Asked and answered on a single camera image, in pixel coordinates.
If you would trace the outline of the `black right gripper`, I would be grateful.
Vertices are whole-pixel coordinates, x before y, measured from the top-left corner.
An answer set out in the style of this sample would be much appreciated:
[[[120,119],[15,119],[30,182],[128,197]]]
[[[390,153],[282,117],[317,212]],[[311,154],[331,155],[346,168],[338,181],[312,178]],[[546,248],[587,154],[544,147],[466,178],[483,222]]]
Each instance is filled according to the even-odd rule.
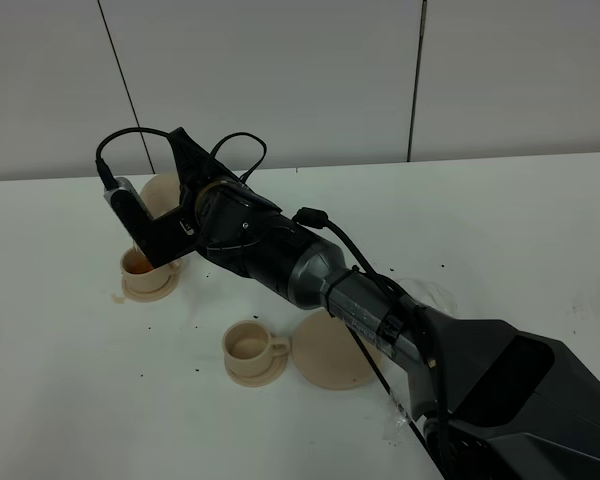
[[[210,262],[245,275],[245,249],[259,241],[257,230],[281,208],[255,193],[238,176],[179,127],[167,135],[177,176],[180,205],[192,215],[196,251]]]

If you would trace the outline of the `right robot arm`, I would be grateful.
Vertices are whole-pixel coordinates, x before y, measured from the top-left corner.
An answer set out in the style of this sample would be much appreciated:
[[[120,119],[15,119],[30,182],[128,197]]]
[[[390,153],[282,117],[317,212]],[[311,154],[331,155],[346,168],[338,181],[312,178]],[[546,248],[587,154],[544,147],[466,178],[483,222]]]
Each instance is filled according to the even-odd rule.
[[[600,479],[600,381],[560,341],[415,300],[321,210],[286,217],[183,129],[167,134],[187,248],[293,305],[324,308],[408,375],[411,415],[448,479]]]

